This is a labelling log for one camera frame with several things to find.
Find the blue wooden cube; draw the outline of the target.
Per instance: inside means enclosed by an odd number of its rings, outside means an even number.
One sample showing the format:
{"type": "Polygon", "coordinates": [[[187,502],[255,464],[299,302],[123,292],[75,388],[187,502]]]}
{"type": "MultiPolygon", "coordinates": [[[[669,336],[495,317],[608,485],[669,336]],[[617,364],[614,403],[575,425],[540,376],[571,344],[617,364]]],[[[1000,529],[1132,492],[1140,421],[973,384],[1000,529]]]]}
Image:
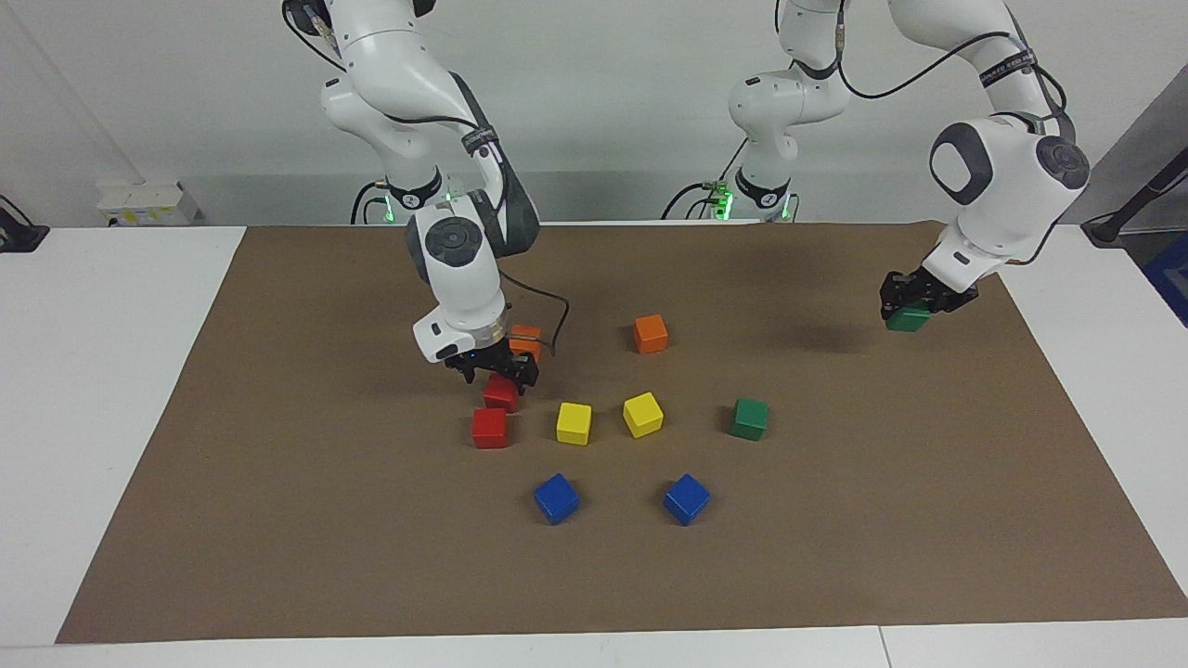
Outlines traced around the blue wooden cube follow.
{"type": "Polygon", "coordinates": [[[697,517],[708,508],[713,496],[690,473],[680,475],[677,481],[671,483],[663,494],[663,508],[677,524],[682,527],[691,525],[697,517]]]}
{"type": "Polygon", "coordinates": [[[544,519],[552,527],[569,519],[580,508],[579,492],[561,473],[552,474],[545,483],[541,483],[533,490],[532,499],[544,519]]]}

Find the brown table mat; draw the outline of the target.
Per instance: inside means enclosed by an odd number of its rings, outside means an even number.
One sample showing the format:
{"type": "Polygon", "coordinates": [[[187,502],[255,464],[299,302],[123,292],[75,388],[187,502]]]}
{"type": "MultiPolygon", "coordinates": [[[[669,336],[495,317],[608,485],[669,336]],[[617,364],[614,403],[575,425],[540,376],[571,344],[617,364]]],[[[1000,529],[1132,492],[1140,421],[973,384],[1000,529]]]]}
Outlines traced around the brown table mat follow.
{"type": "Polygon", "coordinates": [[[546,228],[505,269],[571,300],[560,354],[478,449],[484,384],[421,357],[400,229],[252,228],[57,638],[1188,617],[1000,279],[885,329],[878,285],[937,232],[546,228]],[[636,439],[647,391],[665,424],[636,439]],[[556,440],[561,402],[589,445],[556,440]],[[552,527],[556,473],[580,508],[552,527]],[[685,473],[713,496],[689,527],[662,504],[685,473]]]}

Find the yellow wooden cube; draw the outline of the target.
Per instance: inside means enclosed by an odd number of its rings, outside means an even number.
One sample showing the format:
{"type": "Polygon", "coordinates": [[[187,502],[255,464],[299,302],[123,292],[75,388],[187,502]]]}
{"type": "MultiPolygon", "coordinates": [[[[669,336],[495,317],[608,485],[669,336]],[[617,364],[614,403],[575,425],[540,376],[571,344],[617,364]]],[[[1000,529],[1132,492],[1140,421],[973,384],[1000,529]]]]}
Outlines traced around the yellow wooden cube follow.
{"type": "Polygon", "coordinates": [[[555,426],[555,436],[564,445],[589,445],[593,407],[561,402],[555,426]]]}
{"type": "Polygon", "coordinates": [[[653,434],[665,424],[665,411],[650,391],[624,401],[621,415],[628,434],[636,439],[653,434]]]}

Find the black table clamp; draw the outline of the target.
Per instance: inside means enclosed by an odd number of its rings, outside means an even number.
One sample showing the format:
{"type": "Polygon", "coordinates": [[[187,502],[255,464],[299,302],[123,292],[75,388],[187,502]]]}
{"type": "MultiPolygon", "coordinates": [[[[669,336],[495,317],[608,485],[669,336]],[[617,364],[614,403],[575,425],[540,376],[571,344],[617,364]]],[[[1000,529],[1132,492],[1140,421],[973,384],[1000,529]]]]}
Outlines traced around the black table clamp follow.
{"type": "Polygon", "coordinates": [[[33,253],[50,231],[48,225],[34,223],[12,198],[0,193],[0,253],[33,253]]]}

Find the white power box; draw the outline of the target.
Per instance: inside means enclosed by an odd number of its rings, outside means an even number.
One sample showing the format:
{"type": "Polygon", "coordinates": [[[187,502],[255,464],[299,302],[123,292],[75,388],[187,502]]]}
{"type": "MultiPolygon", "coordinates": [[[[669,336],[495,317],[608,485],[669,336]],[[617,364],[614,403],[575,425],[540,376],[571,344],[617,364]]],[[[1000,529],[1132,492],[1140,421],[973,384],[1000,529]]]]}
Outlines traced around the white power box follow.
{"type": "Polygon", "coordinates": [[[196,225],[203,214],[183,185],[103,185],[97,214],[106,225],[196,225]]]}

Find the black stand with pole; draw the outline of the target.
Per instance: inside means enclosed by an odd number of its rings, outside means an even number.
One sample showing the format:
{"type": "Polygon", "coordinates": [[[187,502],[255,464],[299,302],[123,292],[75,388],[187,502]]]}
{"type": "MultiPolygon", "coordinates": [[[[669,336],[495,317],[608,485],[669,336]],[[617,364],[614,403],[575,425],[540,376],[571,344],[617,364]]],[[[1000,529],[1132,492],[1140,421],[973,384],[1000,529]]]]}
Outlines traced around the black stand with pole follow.
{"type": "Polygon", "coordinates": [[[1123,228],[1127,225],[1142,209],[1146,206],[1154,203],[1158,198],[1163,198],[1164,195],[1171,193],[1176,185],[1180,185],[1188,179],[1188,147],[1181,149],[1181,151],[1168,160],[1168,163],[1155,174],[1154,178],[1140,187],[1131,198],[1116,209],[1116,212],[1110,212],[1105,214],[1102,220],[1097,219],[1088,221],[1088,223],[1082,223],[1081,228],[1086,233],[1086,237],[1098,247],[1111,247],[1116,244],[1117,238],[1121,237],[1123,228]]]}

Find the blue crate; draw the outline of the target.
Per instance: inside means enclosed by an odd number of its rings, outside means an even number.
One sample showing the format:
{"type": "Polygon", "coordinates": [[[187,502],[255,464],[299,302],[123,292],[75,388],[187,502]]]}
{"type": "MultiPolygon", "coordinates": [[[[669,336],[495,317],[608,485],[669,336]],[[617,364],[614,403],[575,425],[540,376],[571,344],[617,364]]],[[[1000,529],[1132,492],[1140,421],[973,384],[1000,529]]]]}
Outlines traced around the blue crate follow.
{"type": "Polygon", "coordinates": [[[1188,232],[1176,237],[1154,259],[1142,263],[1140,271],[1165,305],[1188,328],[1188,232]]]}

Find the green lit right base connector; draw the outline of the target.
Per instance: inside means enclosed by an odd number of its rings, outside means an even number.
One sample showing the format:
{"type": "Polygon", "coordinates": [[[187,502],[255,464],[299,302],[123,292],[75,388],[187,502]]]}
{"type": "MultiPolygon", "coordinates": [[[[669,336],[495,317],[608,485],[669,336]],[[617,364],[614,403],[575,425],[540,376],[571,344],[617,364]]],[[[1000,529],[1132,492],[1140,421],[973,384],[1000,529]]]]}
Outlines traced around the green lit right base connector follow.
{"type": "Polygon", "coordinates": [[[446,207],[451,216],[466,218],[472,223],[478,225],[484,222],[478,206],[478,201],[486,198],[484,189],[476,185],[467,185],[461,177],[447,174],[443,190],[446,191],[446,207]]]}

